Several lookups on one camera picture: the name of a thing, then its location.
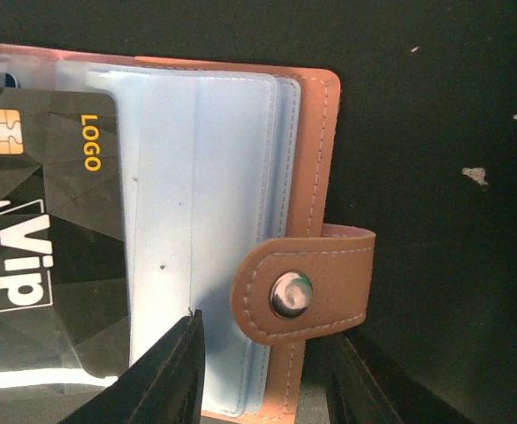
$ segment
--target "gold chip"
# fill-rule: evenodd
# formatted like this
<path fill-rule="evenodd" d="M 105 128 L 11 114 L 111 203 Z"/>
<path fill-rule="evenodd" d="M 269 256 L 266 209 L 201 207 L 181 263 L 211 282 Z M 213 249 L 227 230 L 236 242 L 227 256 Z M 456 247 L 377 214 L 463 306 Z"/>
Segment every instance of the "gold chip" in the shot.
<path fill-rule="evenodd" d="M 21 155 L 23 152 L 19 112 L 0 109 L 0 155 Z"/>

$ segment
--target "credit card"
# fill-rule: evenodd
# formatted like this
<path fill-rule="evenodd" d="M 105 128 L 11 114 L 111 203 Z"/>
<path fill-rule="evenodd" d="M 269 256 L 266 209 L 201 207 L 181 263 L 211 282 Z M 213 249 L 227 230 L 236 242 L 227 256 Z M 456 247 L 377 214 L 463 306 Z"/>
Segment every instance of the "credit card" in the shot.
<path fill-rule="evenodd" d="M 110 96 L 0 87 L 0 402 L 127 370 L 119 174 Z"/>

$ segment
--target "black background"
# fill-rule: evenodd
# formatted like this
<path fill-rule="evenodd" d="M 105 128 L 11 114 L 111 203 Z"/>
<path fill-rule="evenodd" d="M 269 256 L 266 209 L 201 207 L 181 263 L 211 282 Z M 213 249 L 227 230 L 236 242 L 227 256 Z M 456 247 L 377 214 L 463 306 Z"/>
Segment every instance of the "black background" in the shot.
<path fill-rule="evenodd" d="M 517 1 L 75 4 L 0 1 L 0 42 L 335 71 L 326 220 L 378 235 L 363 331 L 476 422 L 517 423 Z"/>

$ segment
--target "snap button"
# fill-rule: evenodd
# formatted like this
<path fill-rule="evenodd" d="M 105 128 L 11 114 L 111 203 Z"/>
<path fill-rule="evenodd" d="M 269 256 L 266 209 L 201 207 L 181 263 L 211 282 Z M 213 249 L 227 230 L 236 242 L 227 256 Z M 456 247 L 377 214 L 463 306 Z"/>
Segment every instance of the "snap button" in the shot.
<path fill-rule="evenodd" d="M 313 299 L 313 285 L 298 271 L 285 272 L 272 286 L 270 306 L 280 318 L 292 319 L 303 314 Z"/>

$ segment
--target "card wallet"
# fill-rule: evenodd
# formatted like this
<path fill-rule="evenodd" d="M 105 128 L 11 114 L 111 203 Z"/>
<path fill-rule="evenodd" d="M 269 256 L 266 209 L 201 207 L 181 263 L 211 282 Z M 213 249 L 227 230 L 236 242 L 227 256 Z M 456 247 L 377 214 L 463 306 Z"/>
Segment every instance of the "card wallet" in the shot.
<path fill-rule="evenodd" d="M 375 234 L 323 223 L 337 75 L 4 44 L 0 73 L 115 99 L 131 363 L 201 309 L 203 414 L 294 422 L 305 341 L 362 323 L 369 298 Z M 313 288 L 292 319 L 270 303 L 289 271 Z"/>

